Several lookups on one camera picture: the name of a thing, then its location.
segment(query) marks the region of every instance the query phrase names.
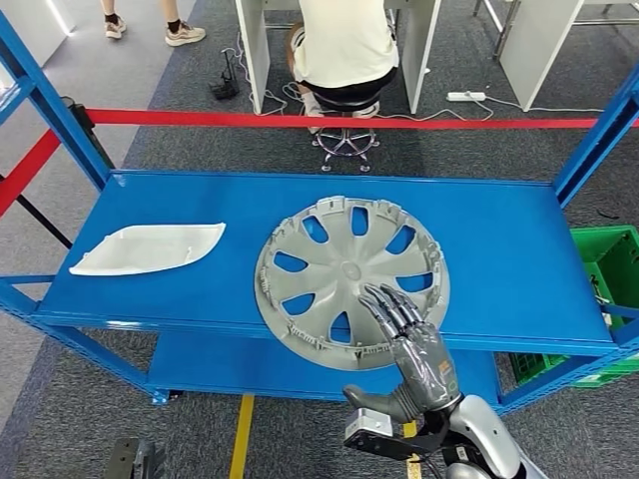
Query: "power strip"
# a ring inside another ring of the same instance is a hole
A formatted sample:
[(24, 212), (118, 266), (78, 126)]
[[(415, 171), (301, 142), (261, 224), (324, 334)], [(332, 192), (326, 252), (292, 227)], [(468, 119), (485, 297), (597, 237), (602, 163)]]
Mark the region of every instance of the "power strip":
[(483, 102), (486, 100), (484, 92), (449, 92), (446, 100), (449, 102)]

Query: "white t-shirt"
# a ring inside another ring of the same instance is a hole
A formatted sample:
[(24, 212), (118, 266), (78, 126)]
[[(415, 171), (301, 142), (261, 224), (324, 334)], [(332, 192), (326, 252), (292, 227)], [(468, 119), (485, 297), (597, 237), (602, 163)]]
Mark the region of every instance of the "white t-shirt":
[(299, 0), (304, 39), (295, 80), (340, 88), (378, 80), (400, 63), (384, 0)]

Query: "caster wheel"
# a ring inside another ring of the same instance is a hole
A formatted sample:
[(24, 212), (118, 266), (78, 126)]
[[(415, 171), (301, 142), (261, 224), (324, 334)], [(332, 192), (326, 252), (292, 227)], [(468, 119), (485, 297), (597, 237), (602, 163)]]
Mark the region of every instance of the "caster wheel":
[(184, 391), (180, 391), (178, 389), (171, 389), (168, 392), (168, 400), (174, 401), (182, 395), (184, 395)]

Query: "green bin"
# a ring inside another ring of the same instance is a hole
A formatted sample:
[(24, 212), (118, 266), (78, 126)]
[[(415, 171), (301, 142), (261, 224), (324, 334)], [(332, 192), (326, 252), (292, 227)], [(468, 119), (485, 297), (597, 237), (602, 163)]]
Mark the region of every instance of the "green bin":
[[(576, 228), (570, 231), (594, 294), (613, 304), (639, 308), (639, 234), (632, 226)], [(631, 319), (610, 316), (613, 330)], [(511, 353), (514, 377), (522, 384), (563, 361), (560, 354)], [(639, 354), (619, 361), (573, 384), (599, 387), (639, 370)]]

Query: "blue metal shelf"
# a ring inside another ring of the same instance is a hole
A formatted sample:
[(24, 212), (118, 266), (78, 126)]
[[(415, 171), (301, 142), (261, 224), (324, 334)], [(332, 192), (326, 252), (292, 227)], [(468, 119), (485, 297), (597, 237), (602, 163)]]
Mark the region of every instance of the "blue metal shelf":
[[(636, 67), (553, 184), (333, 176), (116, 172), (0, 11), (0, 62), (17, 85), (0, 99), (0, 123), (29, 96), (100, 195), (54, 277), (0, 277), (0, 309), (54, 337), (131, 386), (166, 403), (171, 389), (341, 399), (357, 382), (388, 392), (397, 368), (343, 372), (301, 359), (259, 315), (254, 269), (282, 219), (319, 199), (385, 199), (438, 240), (451, 276), (443, 324), (460, 384), (501, 413), (639, 352), (639, 321), (608, 333), (561, 211), (639, 116)], [(2, 185), (0, 183), (0, 194)], [(105, 235), (130, 225), (227, 223), (211, 253), (150, 274), (81, 277), (69, 266)], [(43, 301), (14, 286), (51, 281)], [(614, 313), (639, 317), (630, 307)], [(82, 333), (93, 326), (154, 330), (148, 373)], [(489, 351), (572, 357), (506, 395)]]
[[(438, 240), (452, 282), (442, 326), (450, 347), (616, 348), (552, 188), (518, 182), (116, 173), (36, 314), (49, 324), (273, 337), (255, 304), (256, 259), (282, 219), (333, 195), (397, 203)], [(193, 264), (117, 277), (68, 272), (122, 227), (218, 222), (227, 224), (224, 237)]]
[(29, 98), (34, 88), (36, 88), (36, 84), (30, 78), (23, 76), (0, 95), (0, 125), (7, 121), (23, 101)]
[[(341, 388), (357, 383), (365, 390), (387, 393), (401, 382), (394, 366), (366, 372), (340, 371), (313, 364), (274, 339), (213, 333), (162, 333), (149, 369), (150, 387), (342, 401)], [(461, 388), (499, 408), (499, 379), (492, 353), (453, 351)]]

